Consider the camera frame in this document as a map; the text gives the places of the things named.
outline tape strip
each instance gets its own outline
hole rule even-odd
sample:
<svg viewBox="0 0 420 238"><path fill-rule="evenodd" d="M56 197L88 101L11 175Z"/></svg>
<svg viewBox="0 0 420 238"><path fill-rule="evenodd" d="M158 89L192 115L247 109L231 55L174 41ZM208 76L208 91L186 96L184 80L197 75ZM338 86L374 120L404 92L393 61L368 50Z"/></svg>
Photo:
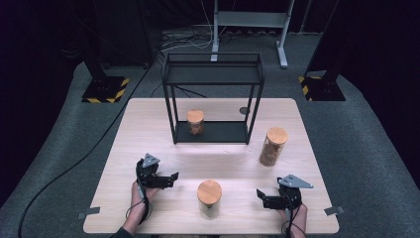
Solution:
<svg viewBox="0 0 420 238"><path fill-rule="evenodd" d="M333 206L333 207L324 209L324 211L327 215L332 215L332 214L340 215L344 213L346 210L344 209L343 206Z"/></svg>
<svg viewBox="0 0 420 238"><path fill-rule="evenodd" d="M83 220L86 218L87 215L98 214L100 210L101 210L100 206L87 208L84 213L83 212L78 213L76 218L77 220Z"/></svg>

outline black sleeve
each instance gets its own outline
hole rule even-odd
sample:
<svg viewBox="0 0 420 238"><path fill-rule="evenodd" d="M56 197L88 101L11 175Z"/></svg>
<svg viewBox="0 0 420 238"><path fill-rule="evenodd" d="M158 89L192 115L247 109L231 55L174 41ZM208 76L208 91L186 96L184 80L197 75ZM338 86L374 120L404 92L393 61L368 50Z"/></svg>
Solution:
<svg viewBox="0 0 420 238"><path fill-rule="evenodd" d="M128 231L121 227L117 233L115 233L112 238L134 238Z"/></svg>

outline shelf top tier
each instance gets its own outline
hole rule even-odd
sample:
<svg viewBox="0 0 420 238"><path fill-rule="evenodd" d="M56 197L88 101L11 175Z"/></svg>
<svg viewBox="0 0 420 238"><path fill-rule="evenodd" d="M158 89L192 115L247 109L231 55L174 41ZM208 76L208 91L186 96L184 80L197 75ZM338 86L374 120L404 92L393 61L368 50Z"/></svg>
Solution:
<svg viewBox="0 0 420 238"><path fill-rule="evenodd" d="M218 55L211 61L211 55ZM263 62L259 53L208 53L166 55L162 68L166 85L262 85Z"/></svg>

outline jar lid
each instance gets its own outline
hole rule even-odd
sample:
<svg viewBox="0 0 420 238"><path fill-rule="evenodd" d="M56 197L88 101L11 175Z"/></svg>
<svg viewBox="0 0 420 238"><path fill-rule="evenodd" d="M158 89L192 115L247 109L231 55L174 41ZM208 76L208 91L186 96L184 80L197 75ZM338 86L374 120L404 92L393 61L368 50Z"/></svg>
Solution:
<svg viewBox="0 0 420 238"><path fill-rule="evenodd" d="M274 144L281 145L284 144L287 139L288 135L284 129L279 127L271 127L269 128L268 132L266 133L266 137Z"/></svg>
<svg viewBox="0 0 420 238"><path fill-rule="evenodd" d="M206 205L213 205L222 197L222 187L214 180L206 180L198 186L197 196Z"/></svg>
<svg viewBox="0 0 420 238"><path fill-rule="evenodd" d="M190 110L186 114L186 119L192 123L201 122L204 119L204 113L200 110Z"/></svg>

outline light wood tabletop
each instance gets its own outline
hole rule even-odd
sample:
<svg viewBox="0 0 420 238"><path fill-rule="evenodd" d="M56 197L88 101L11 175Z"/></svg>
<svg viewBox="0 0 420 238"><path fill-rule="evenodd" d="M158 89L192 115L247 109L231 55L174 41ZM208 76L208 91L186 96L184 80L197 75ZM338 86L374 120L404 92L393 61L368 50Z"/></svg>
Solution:
<svg viewBox="0 0 420 238"><path fill-rule="evenodd" d="M244 120L240 108L248 98L177 99L179 120L199 109L206 121ZM273 167L261 165L266 132L280 127L288 139ZM136 163L149 153L160 159L157 173L179 172L173 187L161 190L150 218L138 227L142 234L279 234L283 223L275 210L263 208L257 188L278 195L277 177L295 175L314 188L301 188L308 207L308 234L332 234L339 230L332 206L299 110L293 99L262 98L251 141L246 144L173 144L163 98L131 99L105 165L91 207L100 212L86 217L87 233L114 233L125 221L130 206ZM197 187L205 180L221 185L219 214L206 219L199 209Z"/></svg>

